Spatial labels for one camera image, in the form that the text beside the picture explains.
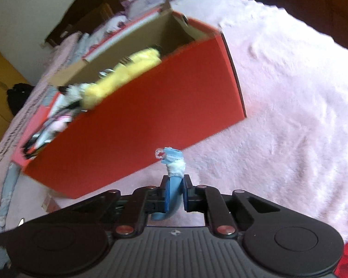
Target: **silver rivet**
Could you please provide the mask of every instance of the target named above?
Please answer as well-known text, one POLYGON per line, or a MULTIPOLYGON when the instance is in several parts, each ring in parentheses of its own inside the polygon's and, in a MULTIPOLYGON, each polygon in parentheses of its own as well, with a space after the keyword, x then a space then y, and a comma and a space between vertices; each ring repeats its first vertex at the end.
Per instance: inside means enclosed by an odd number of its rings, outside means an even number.
POLYGON ((219 226, 217 232, 222 235, 230 235, 236 232, 236 229, 232 226, 219 226))
POLYGON ((134 232, 134 228, 127 225, 121 225, 116 228, 116 233, 120 235, 128 235, 134 232))

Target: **red box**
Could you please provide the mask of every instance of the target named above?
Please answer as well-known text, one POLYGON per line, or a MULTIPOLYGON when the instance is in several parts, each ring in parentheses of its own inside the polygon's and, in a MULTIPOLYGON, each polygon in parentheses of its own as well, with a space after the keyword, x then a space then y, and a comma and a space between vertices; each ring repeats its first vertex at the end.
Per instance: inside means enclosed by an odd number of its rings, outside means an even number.
POLYGON ((99 71, 153 44, 164 57, 77 117, 26 167, 26 174, 71 198, 156 162, 159 147, 182 150, 246 117, 220 31, 169 10, 115 37, 103 53, 65 69, 53 82, 94 81, 99 71))

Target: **yellow plush toy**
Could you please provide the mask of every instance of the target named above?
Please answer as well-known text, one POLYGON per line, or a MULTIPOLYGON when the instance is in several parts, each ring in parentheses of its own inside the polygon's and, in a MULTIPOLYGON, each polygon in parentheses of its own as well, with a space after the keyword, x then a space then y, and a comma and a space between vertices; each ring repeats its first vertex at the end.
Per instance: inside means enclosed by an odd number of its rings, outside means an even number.
POLYGON ((121 60, 111 73, 88 86, 81 101, 84 110, 90 110, 118 88, 137 78, 161 62, 157 49, 141 50, 121 60))

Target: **black object on floor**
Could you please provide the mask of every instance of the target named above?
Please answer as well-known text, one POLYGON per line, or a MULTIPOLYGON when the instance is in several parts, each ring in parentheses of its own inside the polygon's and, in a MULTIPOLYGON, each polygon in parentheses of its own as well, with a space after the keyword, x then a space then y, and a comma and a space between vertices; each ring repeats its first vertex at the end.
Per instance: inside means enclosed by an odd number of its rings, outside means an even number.
POLYGON ((33 86, 29 84, 15 84, 12 89, 6 91, 7 101, 13 116, 17 115, 19 110, 24 106, 27 98, 30 96, 33 86))

